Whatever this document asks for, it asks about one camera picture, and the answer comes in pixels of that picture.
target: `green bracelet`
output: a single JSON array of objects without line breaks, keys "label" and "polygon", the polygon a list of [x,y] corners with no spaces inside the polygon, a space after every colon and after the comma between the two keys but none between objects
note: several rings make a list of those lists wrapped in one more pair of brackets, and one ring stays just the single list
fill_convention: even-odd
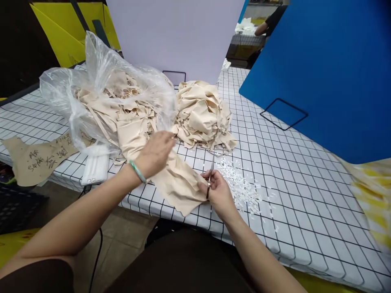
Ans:
[{"label": "green bracelet", "polygon": [[133,160],[129,160],[129,164],[132,166],[133,170],[136,172],[137,176],[140,178],[140,180],[143,183],[147,183],[147,180],[145,179],[144,175],[141,174],[140,170],[137,168],[136,164]]}]

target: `black shirt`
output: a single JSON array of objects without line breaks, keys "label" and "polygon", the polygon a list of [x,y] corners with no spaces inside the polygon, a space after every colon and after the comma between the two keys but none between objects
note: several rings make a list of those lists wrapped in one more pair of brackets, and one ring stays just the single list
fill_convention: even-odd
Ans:
[{"label": "black shirt", "polygon": [[272,32],[276,28],[278,22],[280,21],[287,7],[288,5],[278,6],[276,11],[271,16],[269,16],[267,20],[265,20],[265,22],[268,24],[269,27],[268,30],[266,31],[267,37],[269,37],[272,34]]}]

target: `grid tablecloth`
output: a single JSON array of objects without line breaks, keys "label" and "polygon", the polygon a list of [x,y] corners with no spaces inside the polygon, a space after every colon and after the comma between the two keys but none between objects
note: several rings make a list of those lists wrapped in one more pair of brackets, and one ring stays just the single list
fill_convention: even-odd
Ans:
[{"label": "grid tablecloth", "polygon": [[256,36],[256,35],[243,35],[241,33],[236,33],[232,36],[231,44],[233,45],[247,45],[247,46],[260,46],[266,36]]},{"label": "grid tablecloth", "polygon": [[[390,291],[391,262],[368,230],[349,189],[350,175],[330,152],[294,129],[278,129],[259,115],[260,107],[239,95],[248,72],[230,68],[218,83],[219,94],[233,113],[231,133],[239,140],[232,154],[224,157],[247,180],[257,180],[262,197],[270,199],[260,204],[261,216],[250,215],[246,209],[241,216],[283,265],[364,291]],[[282,124],[273,116],[270,119]],[[0,139],[16,135],[27,144],[38,144],[67,130],[67,121],[45,104],[39,89],[0,109]],[[192,151],[177,143],[175,150],[198,172],[210,169],[213,156],[204,149]],[[0,160],[12,165],[2,144]],[[81,191],[85,162],[84,154],[74,154],[49,179]],[[108,177],[120,168],[110,159]],[[184,218],[153,183],[140,185],[120,205],[202,227],[232,244],[209,203]]]}]

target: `beige fabric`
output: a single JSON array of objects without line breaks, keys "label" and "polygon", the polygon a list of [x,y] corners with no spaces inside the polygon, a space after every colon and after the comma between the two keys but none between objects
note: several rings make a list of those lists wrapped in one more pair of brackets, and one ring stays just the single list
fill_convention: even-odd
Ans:
[{"label": "beige fabric", "polygon": [[176,97],[178,115],[172,132],[185,147],[201,146],[214,152],[222,145],[224,151],[232,151],[237,140],[228,131],[231,112],[220,100],[216,86],[204,81],[181,83]]},{"label": "beige fabric", "polygon": [[[101,97],[98,98],[84,89],[77,91],[75,95],[92,113],[108,141],[116,145],[110,133],[118,136],[118,146],[126,160],[135,159],[149,135],[157,131],[156,112],[152,105],[145,101],[130,101],[119,105],[111,103],[110,98],[127,99],[139,93],[136,80],[123,72],[116,72],[111,75]],[[169,155],[166,168],[151,180],[163,198],[183,216],[187,216],[206,200],[197,187],[199,181],[205,183],[205,180],[174,151]]]}]

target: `hand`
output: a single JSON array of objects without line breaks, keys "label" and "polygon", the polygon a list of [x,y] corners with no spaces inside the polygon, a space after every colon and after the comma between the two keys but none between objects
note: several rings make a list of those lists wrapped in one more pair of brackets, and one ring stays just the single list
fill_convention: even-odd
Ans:
[{"label": "hand", "polygon": [[[201,174],[201,176],[208,181],[211,172],[212,176],[211,188],[209,190],[209,201],[214,207],[217,215],[224,222],[234,219],[237,216],[240,217],[233,201],[233,197],[227,181],[225,181],[220,172],[217,170],[209,170],[208,172]],[[202,182],[199,182],[198,187],[201,192],[206,195],[208,186]]]},{"label": "hand", "polygon": [[156,132],[149,138],[137,159],[135,159],[134,163],[146,179],[166,167],[168,154],[176,142],[173,137],[172,132]]}]

